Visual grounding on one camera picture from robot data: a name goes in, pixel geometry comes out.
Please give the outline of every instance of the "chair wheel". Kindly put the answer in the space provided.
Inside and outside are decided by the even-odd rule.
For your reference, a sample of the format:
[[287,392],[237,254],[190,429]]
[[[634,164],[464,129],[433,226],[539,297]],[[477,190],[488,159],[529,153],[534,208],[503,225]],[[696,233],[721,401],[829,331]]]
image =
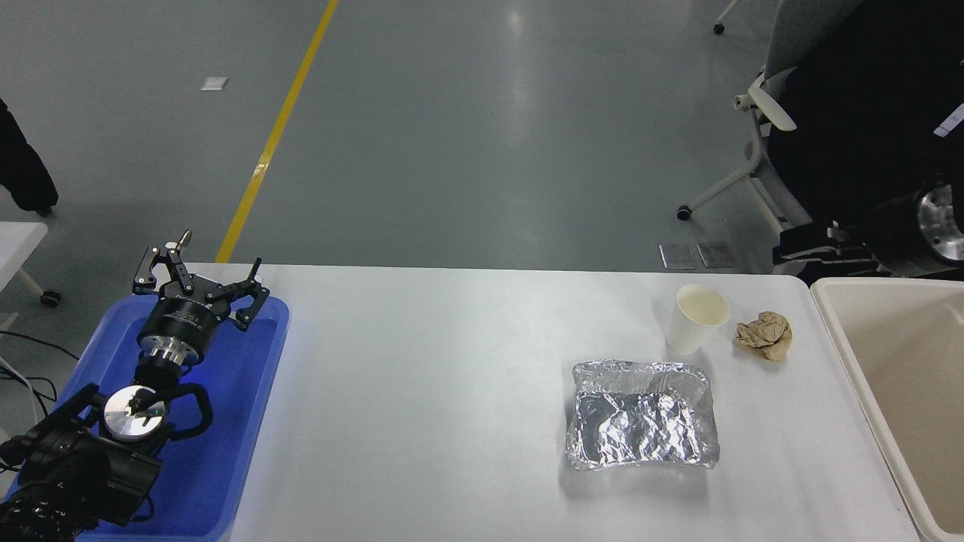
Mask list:
[[43,295],[40,297],[40,302],[45,304],[47,307],[57,307],[60,305],[61,294],[57,290],[44,290]]

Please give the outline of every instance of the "white cup rim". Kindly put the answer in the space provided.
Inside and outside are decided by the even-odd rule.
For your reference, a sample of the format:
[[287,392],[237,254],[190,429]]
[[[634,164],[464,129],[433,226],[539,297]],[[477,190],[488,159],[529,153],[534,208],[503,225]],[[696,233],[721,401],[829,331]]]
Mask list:
[[[701,294],[707,294],[710,298],[712,298],[712,300],[713,300],[714,302],[716,302],[716,303],[719,304],[719,305],[718,305],[718,308],[721,306],[721,308],[722,308],[722,310],[723,310],[723,314],[721,315],[722,317],[719,319],[718,323],[708,324],[708,323],[701,322],[701,321],[699,321],[699,320],[695,320],[695,319],[693,319],[693,317],[692,317],[691,315],[689,315],[689,314],[686,313],[686,310],[683,309],[683,305],[681,305],[681,303],[680,303],[681,296],[684,295],[685,293],[692,292],[692,290],[694,290],[694,289],[700,290],[700,293],[701,293]],[[727,323],[727,322],[730,321],[730,304],[727,303],[726,298],[724,298],[724,297],[720,294],[720,292],[716,291],[715,289],[713,289],[713,288],[711,288],[710,286],[707,286],[707,285],[700,285],[700,284],[696,284],[696,283],[691,283],[691,284],[688,284],[688,285],[683,285],[683,286],[681,286],[680,289],[676,292],[676,307],[677,307],[677,309],[680,310],[680,313],[681,313],[683,316],[685,316],[685,318],[686,318],[687,320],[689,320],[690,322],[693,322],[694,324],[696,324],[696,325],[698,325],[698,326],[700,326],[700,327],[704,327],[704,328],[718,328],[718,327],[722,326],[723,324],[725,324],[725,323]]]

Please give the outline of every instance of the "robotic arm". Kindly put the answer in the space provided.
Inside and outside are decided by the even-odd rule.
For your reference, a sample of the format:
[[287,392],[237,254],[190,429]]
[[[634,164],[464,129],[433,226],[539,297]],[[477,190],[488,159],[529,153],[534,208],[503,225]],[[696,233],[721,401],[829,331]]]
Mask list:
[[[30,429],[0,445],[0,459],[20,466],[20,487],[0,503],[0,540],[70,542],[99,520],[120,526],[136,521],[163,462],[168,441],[196,437],[214,419],[207,390],[181,377],[201,363],[218,326],[230,320],[247,331],[270,292],[261,285],[258,258],[248,278],[221,285],[188,272],[180,258],[191,231],[164,248],[148,247],[133,292],[157,295],[137,336],[141,347],[130,386],[107,396],[88,384]],[[171,280],[157,288],[153,269],[164,264]],[[251,297],[233,311],[231,303]],[[176,429],[171,403],[193,395],[201,422]]]

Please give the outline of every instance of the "chair armrest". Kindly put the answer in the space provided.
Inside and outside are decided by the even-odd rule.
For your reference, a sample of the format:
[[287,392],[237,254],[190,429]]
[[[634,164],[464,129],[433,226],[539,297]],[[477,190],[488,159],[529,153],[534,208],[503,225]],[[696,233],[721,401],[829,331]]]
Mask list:
[[773,99],[773,96],[767,94],[766,91],[761,88],[762,84],[763,76],[761,75],[750,85],[748,94],[753,100],[753,103],[756,104],[757,108],[759,108],[778,129],[785,132],[795,130],[796,122],[794,122],[784,108],[777,103],[777,100]]

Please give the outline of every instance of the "gray floor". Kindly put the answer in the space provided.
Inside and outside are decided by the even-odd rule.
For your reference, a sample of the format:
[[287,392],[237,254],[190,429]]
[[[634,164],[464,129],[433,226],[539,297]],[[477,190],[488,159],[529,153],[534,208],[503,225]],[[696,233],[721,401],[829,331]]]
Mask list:
[[[715,36],[727,3],[342,2],[232,260],[662,271],[659,243],[726,241],[725,272],[769,272],[740,189],[675,219],[748,139],[730,103],[776,3]],[[325,5],[0,5],[0,96],[61,193],[27,268],[65,301],[12,282],[15,331],[79,352],[148,243],[191,228],[186,258],[215,257]],[[209,75],[227,88],[199,92]],[[0,193],[0,220],[38,219]],[[59,385],[72,368],[0,352]],[[24,395],[0,383],[9,432],[30,425]]]

